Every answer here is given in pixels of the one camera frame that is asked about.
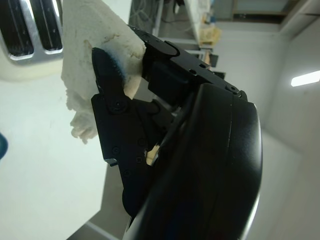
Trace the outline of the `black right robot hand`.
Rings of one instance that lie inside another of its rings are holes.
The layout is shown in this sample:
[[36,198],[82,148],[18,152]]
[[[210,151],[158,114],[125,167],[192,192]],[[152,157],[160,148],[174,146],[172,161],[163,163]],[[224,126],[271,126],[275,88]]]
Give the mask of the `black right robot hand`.
[[112,56],[92,49],[91,99],[104,160],[118,166],[126,240],[244,240],[262,180],[261,124],[244,91],[138,28],[142,77],[157,100],[130,99]]

